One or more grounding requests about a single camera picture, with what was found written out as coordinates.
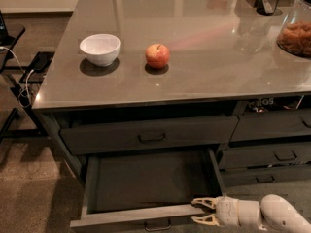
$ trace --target white bowl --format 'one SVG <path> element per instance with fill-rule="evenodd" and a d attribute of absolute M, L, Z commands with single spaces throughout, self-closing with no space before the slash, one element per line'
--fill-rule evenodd
<path fill-rule="evenodd" d="M 109 66 L 118 57 L 120 40 L 109 34 L 91 35 L 81 41 L 80 50 L 94 65 Z"/>

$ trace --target countertop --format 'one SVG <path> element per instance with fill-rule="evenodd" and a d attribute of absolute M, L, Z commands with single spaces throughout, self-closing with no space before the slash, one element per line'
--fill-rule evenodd
<path fill-rule="evenodd" d="M 256 13 L 245 0 L 79 0 L 34 110 L 247 99 L 311 92 L 311 61 L 281 50 L 289 8 Z M 79 50 L 86 36 L 121 39 L 112 66 Z M 145 49 L 169 47 L 168 68 L 146 67 Z"/>

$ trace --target drawer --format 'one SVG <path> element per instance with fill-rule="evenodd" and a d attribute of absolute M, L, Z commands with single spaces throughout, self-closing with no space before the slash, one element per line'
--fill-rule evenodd
<path fill-rule="evenodd" d="M 71 228 L 120 232 L 191 222 L 191 216 L 204 214 L 191 200 L 221 196 L 224 186 L 213 152 L 191 147 L 93 157 L 85 193 L 81 219 Z"/>
<path fill-rule="evenodd" d="M 231 148 L 222 152 L 220 169 L 300 164 L 311 161 L 311 142 Z"/>
<path fill-rule="evenodd" d="M 81 125 L 60 130 L 72 154 L 227 142 L 237 117 L 201 116 Z"/>
<path fill-rule="evenodd" d="M 304 164 L 222 172 L 222 178 L 225 186 L 309 180 L 311 179 L 311 165 Z"/>
<path fill-rule="evenodd" d="M 257 113 L 239 116 L 239 123 L 231 141 L 248 141 L 310 134 L 310 110 Z"/>

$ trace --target apple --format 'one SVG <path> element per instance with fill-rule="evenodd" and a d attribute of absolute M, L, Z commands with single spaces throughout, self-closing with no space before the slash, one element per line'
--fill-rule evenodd
<path fill-rule="evenodd" d="M 149 66 L 160 69 L 168 63 L 170 53 L 166 45 L 152 44 L 147 47 L 145 56 Z"/>

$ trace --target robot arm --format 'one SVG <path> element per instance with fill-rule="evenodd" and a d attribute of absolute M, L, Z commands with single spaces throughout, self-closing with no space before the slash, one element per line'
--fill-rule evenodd
<path fill-rule="evenodd" d="M 267 195 L 261 203 L 227 196 L 198 198 L 192 203 L 215 210 L 208 216 L 192 217 L 200 224 L 252 227 L 267 232 L 311 232 L 309 222 L 288 201 L 277 195 Z"/>

